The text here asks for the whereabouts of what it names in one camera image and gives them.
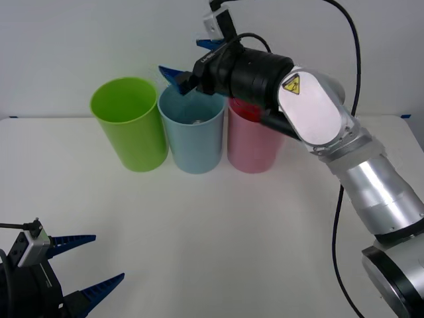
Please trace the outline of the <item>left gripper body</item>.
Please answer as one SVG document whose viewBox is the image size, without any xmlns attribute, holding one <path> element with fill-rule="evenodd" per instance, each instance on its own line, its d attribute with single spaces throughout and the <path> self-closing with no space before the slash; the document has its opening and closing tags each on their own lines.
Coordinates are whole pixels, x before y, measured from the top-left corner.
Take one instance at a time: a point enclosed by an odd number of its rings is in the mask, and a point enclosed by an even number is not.
<svg viewBox="0 0 424 318">
<path fill-rule="evenodd" d="M 61 317 L 62 287 L 48 260 L 15 268 L 12 283 L 13 317 Z"/>
</svg>

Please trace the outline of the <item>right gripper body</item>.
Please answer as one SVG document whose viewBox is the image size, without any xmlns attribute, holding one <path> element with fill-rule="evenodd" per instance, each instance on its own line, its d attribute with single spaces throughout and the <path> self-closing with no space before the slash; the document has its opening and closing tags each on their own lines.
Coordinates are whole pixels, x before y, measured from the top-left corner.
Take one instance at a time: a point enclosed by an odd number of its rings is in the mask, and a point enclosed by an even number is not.
<svg viewBox="0 0 424 318">
<path fill-rule="evenodd" d="M 229 69 L 233 65 L 234 58 L 231 56 L 233 49 L 226 43 L 218 50 L 209 50 L 198 59 L 193 67 L 192 74 L 199 78 L 196 91 L 206 95 L 230 95 L 231 89 L 228 80 Z"/>
</svg>

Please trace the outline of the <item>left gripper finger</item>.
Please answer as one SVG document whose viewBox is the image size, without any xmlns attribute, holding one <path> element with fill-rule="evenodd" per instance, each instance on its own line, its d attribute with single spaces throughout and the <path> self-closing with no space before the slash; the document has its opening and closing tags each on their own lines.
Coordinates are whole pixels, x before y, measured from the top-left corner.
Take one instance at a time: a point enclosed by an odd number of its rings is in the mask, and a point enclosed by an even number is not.
<svg viewBox="0 0 424 318">
<path fill-rule="evenodd" d="M 108 280 L 75 291 L 64 297 L 61 317 L 85 318 L 99 305 L 125 278 L 119 274 Z"/>
<path fill-rule="evenodd" d="M 51 259 L 59 254 L 67 252 L 73 248 L 93 242 L 95 235 L 70 235 L 62 237 L 49 237 L 50 247 L 46 252 L 47 259 Z"/>
</svg>

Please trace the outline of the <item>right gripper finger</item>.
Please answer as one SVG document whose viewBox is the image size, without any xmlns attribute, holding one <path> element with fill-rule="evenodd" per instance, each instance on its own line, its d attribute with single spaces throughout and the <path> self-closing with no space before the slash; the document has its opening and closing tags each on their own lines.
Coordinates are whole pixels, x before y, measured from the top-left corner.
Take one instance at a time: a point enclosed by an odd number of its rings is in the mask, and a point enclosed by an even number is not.
<svg viewBox="0 0 424 318">
<path fill-rule="evenodd" d="M 158 69 L 180 95 L 187 95 L 199 85 L 199 78 L 191 72 L 183 72 L 164 66 L 159 66 Z"/>
<path fill-rule="evenodd" d="M 209 40 L 209 39 L 197 39 L 196 45 L 201 48 L 208 50 L 218 50 L 220 47 L 226 44 L 224 39 L 221 40 Z"/>
</svg>

